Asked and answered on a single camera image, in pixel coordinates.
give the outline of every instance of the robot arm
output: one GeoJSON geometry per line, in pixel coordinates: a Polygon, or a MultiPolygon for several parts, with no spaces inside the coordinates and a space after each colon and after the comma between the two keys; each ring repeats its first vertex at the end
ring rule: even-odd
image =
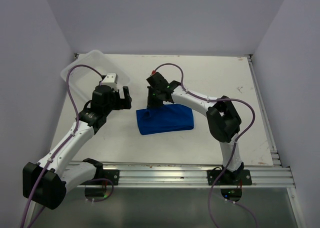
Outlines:
{"type": "MultiPolygon", "coordinates": [[[[182,104],[207,118],[211,135],[219,141],[222,151],[222,165],[226,166],[230,159],[235,138],[240,131],[241,119],[231,101],[209,102],[209,100],[218,100],[216,97],[209,97],[197,92],[192,93],[201,96],[208,101],[204,101],[188,94],[177,81],[168,81],[158,72],[153,73],[147,78],[150,84],[148,93],[148,107],[157,107],[163,104],[163,101],[182,104]]],[[[236,144],[236,150],[227,170],[235,176],[241,172],[244,164],[239,153],[239,146],[236,144]]]]}
{"type": "Polygon", "coordinates": [[[32,200],[50,209],[57,208],[63,201],[67,192],[79,184],[93,178],[102,178],[103,165],[93,159],[85,159],[78,166],[66,170],[67,165],[77,154],[81,147],[90,140],[106,123],[107,116],[112,110],[130,109],[131,97],[128,87],[123,87],[124,99],[120,98],[117,88],[117,75],[107,74],[96,86],[92,93],[90,108],[87,107],[78,114],[77,122],[73,124],[69,132],[37,164],[29,162],[22,171],[23,195],[28,198],[30,192],[42,170],[46,167],[43,177],[38,184],[32,200]],[[71,138],[59,150],[59,147],[71,135],[71,138]]]}

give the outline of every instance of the white backdrop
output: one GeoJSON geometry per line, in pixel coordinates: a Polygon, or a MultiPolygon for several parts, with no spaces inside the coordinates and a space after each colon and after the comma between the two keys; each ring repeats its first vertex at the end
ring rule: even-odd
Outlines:
{"type": "Polygon", "coordinates": [[[0,0],[0,227],[18,227],[22,169],[50,148],[72,52],[46,0],[0,0]]]}
{"type": "Polygon", "coordinates": [[[292,168],[309,227],[320,227],[319,10],[319,0],[284,0],[253,56],[275,143],[292,168]]]}
{"type": "Polygon", "coordinates": [[[283,0],[48,0],[73,51],[252,54],[283,0]]]}

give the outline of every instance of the black end effector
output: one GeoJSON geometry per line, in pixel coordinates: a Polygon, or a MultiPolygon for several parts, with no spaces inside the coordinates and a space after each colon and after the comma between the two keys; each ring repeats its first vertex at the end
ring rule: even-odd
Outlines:
{"type": "Polygon", "coordinates": [[[96,86],[92,93],[90,108],[85,105],[84,109],[79,113],[79,119],[92,126],[94,133],[106,123],[107,116],[112,110],[130,109],[131,97],[129,88],[123,87],[124,99],[120,98],[119,92],[115,92],[110,86],[96,86]]]}
{"type": "Polygon", "coordinates": [[[206,117],[211,135],[219,142],[231,142],[232,137],[240,131],[241,119],[231,101],[217,102],[208,108],[206,117]]]}
{"type": "Polygon", "coordinates": [[[150,77],[148,77],[147,82],[150,84],[148,86],[148,104],[147,107],[159,107],[163,104],[163,101],[171,102],[171,94],[174,89],[181,85],[178,81],[172,81],[169,83],[160,73],[155,72],[150,77]]]}

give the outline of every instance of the blue cloth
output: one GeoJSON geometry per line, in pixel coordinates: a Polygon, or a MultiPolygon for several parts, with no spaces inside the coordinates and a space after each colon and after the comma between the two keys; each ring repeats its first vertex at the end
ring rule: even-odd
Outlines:
{"type": "Polygon", "coordinates": [[[194,128],[192,110],[180,104],[167,104],[136,111],[136,121],[142,135],[194,128]]]}

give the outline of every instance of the purple wire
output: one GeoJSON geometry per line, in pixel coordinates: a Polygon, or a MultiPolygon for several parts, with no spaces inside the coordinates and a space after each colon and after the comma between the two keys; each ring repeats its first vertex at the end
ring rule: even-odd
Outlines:
{"type": "MultiPolygon", "coordinates": [[[[244,129],[244,130],[238,135],[237,138],[234,139],[234,145],[233,145],[233,149],[232,149],[232,152],[231,152],[230,159],[228,160],[226,166],[225,166],[224,169],[221,171],[221,173],[218,175],[218,177],[214,180],[214,182],[213,182],[213,184],[212,184],[212,186],[211,186],[211,188],[210,188],[210,191],[209,191],[208,202],[207,202],[209,215],[210,215],[210,218],[211,218],[211,220],[213,221],[213,223],[216,225],[216,227],[219,228],[220,226],[218,225],[216,219],[214,218],[214,216],[213,216],[213,214],[212,214],[212,210],[211,210],[211,196],[212,196],[212,192],[213,192],[213,189],[214,189],[215,184],[216,184],[217,181],[221,178],[221,176],[223,176],[223,174],[224,174],[225,171],[227,170],[227,167],[230,165],[231,160],[232,160],[232,158],[233,158],[233,156],[234,156],[234,154],[235,154],[235,151],[236,151],[236,146],[237,146],[238,140],[239,140],[240,137],[243,136],[243,135],[252,127],[252,125],[254,124],[255,119],[256,119],[256,113],[255,113],[253,107],[252,107],[250,104],[248,104],[247,102],[245,102],[245,101],[243,101],[243,100],[241,100],[241,99],[227,98],[227,99],[209,99],[209,100],[207,100],[206,98],[204,98],[204,97],[202,97],[202,96],[199,96],[199,95],[197,95],[197,94],[194,94],[194,93],[190,92],[190,91],[187,90],[187,89],[185,88],[185,86],[184,86],[184,77],[185,77],[185,76],[184,76],[184,72],[183,72],[182,68],[181,68],[180,66],[178,66],[177,64],[173,64],[173,63],[161,64],[161,65],[159,65],[154,71],[157,71],[160,67],[165,66],[165,65],[172,65],[172,66],[177,67],[177,68],[180,70],[180,72],[181,72],[181,87],[182,87],[182,89],[183,89],[186,93],[190,94],[191,96],[193,96],[193,97],[195,97],[195,98],[198,98],[198,99],[200,99],[200,100],[209,101],[209,102],[219,102],[219,101],[236,101],[236,102],[240,102],[240,103],[246,105],[246,106],[251,110],[251,112],[252,112],[252,121],[251,121],[251,123],[247,126],[246,129],[244,129]]],[[[244,205],[241,205],[241,204],[238,204],[238,203],[237,203],[237,205],[239,205],[239,206],[241,206],[242,208],[246,209],[246,210],[253,216],[254,221],[255,221],[255,227],[256,227],[256,228],[259,227],[258,220],[257,220],[257,217],[255,216],[255,214],[254,214],[251,210],[249,210],[247,207],[245,207],[244,205]]]]}
{"type": "Polygon", "coordinates": [[[35,215],[35,217],[33,218],[32,221],[30,221],[30,224],[27,226],[27,228],[30,228],[34,222],[38,219],[38,217],[40,216],[40,214],[42,213],[42,211],[45,209],[45,206],[42,206],[41,209],[38,211],[38,213],[35,215]]]}
{"type": "MultiPolygon", "coordinates": [[[[113,193],[113,191],[114,191],[114,184],[113,184],[113,182],[111,181],[111,180],[109,180],[109,179],[106,179],[106,178],[100,178],[100,179],[92,179],[92,180],[89,180],[89,182],[94,182],[94,181],[107,181],[107,182],[109,182],[110,184],[111,184],[111,192],[110,192],[110,194],[107,196],[107,197],[105,197],[105,198],[103,198],[103,199],[97,199],[97,200],[92,200],[92,199],[88,199],[88,200],[90,200],[91,202],[93,201],[93,202],[100,202],[100,201],[104,201],[104,200],[106,200],[106,199],[108,199],[111,195],[112,195],[112,193],[113,193]]],[[[35,217],[32,219],[32,221],[30,222],[30,224],[27,226],[27,228],[30,228],[33,224],[34,224],[34,222],[38,219],[38,217],[40,216],[40,214],[42,213],[42,211],[45,209],[45,206],[43,206],[39,211],[38,211],[38,213],[35,215],[35,217]]]]}
{"type": "MultiPolygon", "coordinates": [[[[88,66],[88,65],[79,64],[79,65],[75,65],[75,66],[73,66],[71,69],[69,69],[68,74],[67,74],[67,76],[66,76],[66,90],[67,90],[67,93],[68,93],[68,95],[69,95],[69,97],[70,97],[70,99],[71,99],[71,102],[72,102],[72,105],[73,105],[73,108],[74,108],[75,114],[76,114],[76,119],[75,119],[75,120],[76,120],[76,124],[75,124],[75,128],[74,128],[74,130],[73,130],[73,133],[75,133],[75,132],[78,130],[78,126],[79,126],[79,114],[78,114],[78,110],[77,110],[75,101],[74,101],[74,99],[72,98],[72,95],[71,95],[71,92],[70,92],[69,77],[70,77],[70,73],[71,73],[75,68],[77,68],[77,67],[89,68],[89,69],[95,71],[97,74],[99,74],[99,75],[103,78],[103,76],[102,76],[101,73],[99,73],[97,70],[95,70],[94,68],[92,68],[92,67],[90,67],[90,66],[88,66]]],[[[72,134],[69,135],[69,136],[65,139],[65,141],[62,142],[61,145],[59,145],[59,147],[58,147],[58,148],[55,150],[55,152],[51,155],[50,159],[53,159],[53,158],[56,156],[56,154],[57,154],[57,153],[61,150],[61,148],[72,138],[72,136],[73,136],[72,134]]],[[[28,210],[29,210],[29,206],[30,206],[30,203],[31,203],[31,201],[32,201],[32,197],[33,197],[33,195],[35,194],[36,188],[37,188],[37,186],[39,185],[40,180],[41,180],[41,178],[43,177],[43,175],[44,175],[45,171],[47,170],[48,166],[50,165],[50,163],[51,163],[51,162],[48,161],[48,162],[45,164],[45,166],[43,167],[40,175],[38,176],[38,178],[36,179],[36,181],[35,181],[35,183],[34,183],[34,185],[33,185],[33,187],[32,187],[32,190],[31,190],[31,192],[30,192],[30,194],[29,194],[28,201],[27,201],[27,203],[26,203],[26,205],[25,205],[25,207],[24,207],[24,211],[23,211],[23,214],[22,214],[22,219],[21,219],[20,228],[24,228],[24,225],[25,225],[25,222],[26,222],[27,213],[28,213],[28,210]]]]}

